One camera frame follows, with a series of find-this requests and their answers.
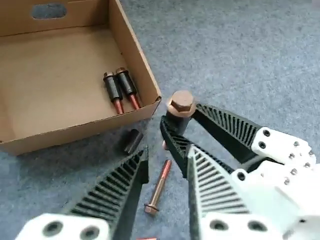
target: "blue-gray carpet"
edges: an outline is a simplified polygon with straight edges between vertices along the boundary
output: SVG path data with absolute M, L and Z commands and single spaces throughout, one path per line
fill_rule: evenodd
M 260 125 L 309 142 L 320 155 L 320 8 L 310 0 L 122 0 L 164 101 L 147 125 L 150 181 L 142 188 L 132 239 L 188 240 L 187 181 L 173 164 L 155 218 L 143 211 L 168 153 L 161 149 L 165 100 L 180 89 Z M 196 123 L 186 136 L 234 163 Z M 122 129 L 20 157 L 0 153 L 0 233 L 61 207 L 115 164 Z

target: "cardboard box wall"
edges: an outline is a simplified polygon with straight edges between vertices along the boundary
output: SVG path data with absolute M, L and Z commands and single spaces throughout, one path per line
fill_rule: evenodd
M 161 93 L 118 0 L 63 0 L 62 18 L 34 19 L 45 0 L 0 3 L 0 149 L 19 155 L 153 115 Z M 102 81 L 126 67 L 141 109 L 117 115 Z

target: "black cylinder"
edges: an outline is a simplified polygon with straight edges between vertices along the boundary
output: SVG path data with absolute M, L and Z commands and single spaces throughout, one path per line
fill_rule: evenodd
M 126 95 L 131 95 L 131 94 L 136 95 L 137 94 L 137 90 L 136 90 L 134 83 L 129 75 L 128 70 L 121 71 L 116 76 L 119 80 L 119 83 L 122 87 L 122 90 L 124 91 L 124 93 Z
M 132 129 L 123 135 L 121 145 L 125 154 L 131 155 L 139 146 L 144 135 L 137 129 Z
M 111 102 L 113 102 L 115 99 L 120 99 L 120 100 L 123 99 L 116 76 L 108 75 L 105 73 L 103 77 L 103 81 L 104 81 L 106 90 L 109 94 Z
M 174 124 L 174 126 L 176 127 L 177 134 L 183 135 L 185 133 L 185 130 L 188 126 L 188 123 L 189 123 L 191 117 L 175 116 L 169 111 L 166 112 L 165 116 L 172 124 Z

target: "black gripper pad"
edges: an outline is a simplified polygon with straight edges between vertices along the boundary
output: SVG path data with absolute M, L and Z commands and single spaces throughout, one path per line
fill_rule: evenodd
M 129 240 L 142 184 L 149 181 L 148 148 L 122 160 L 83 196 L 67 204 L 62 214 L 106 220 L 112 240 Z
M 252 142 L 260 125 L 233 112 L 198 103 L 192 116 L 241 164 L 256 156 Z
M 174 127 L 174 125 L 171 124 L 170 121 L 168 121 L 168 118 L 166 116 L 161 117 L 160 130 L 163 140 L 165 141 L 165 144 L 168 150 L 170 151 L 173 159 L 178 164 L 184 178 L 187 178 L 188 151 L 190 145 L 197 146 L 200 150 L 202 150 L 212 159 L 214 159 L 228 173 L 232 173 L 234 171 L 229 165 L 217 159 L 216 157 L 208 153 L 206 150 L 204 150 L 202 147 L 198 146 L 197 144 L 185 138 L 184 136 L 177 134 L 177 128 Z

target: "ribbed gripper surface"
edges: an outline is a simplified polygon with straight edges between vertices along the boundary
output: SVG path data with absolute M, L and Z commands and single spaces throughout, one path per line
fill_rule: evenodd
M 160 129 L 162 132 L 162 136 L 166 142 L 166 145 L 169 147 L 169 150 L 178 164 L 179 168 L 182 171 L 184 177 L 187 175 L 187 166 L 188 166 L 188 151 L 190 145 L 195 145 L 192 141 L 181 136 L 175 132 L 175 128 L 167 122 L 166 117 L 163 116 L 161 118 Z M 208 152 L 203 150 L 201 147 L 197 146 L 199 149 L 204 151 L 206 154 L 210 155 Z M 216 157 L 210 155 L 212 159 L 214 159 L 220 166 L 222 166 L 228 173 L 232 173 L 234 170 L 222 162 L 221 160 L 217 159 Z
M 112 229 L 126 203 L 140 160 L 138 154 L 110 172 L 69 213 L 104 219 Z
M 227 171 L 201 149 L 192 146 L 189 151 L 197 181 L 198 199 L 202 216 L 209 212 L 228 214 L 249 213 L 236 192 Z
M 250 147 L 259 125 L 232 112 L 214 106 L 198 103 L 197 110 L 206 115 L 212 122 L 227 131 L 230 135 Z

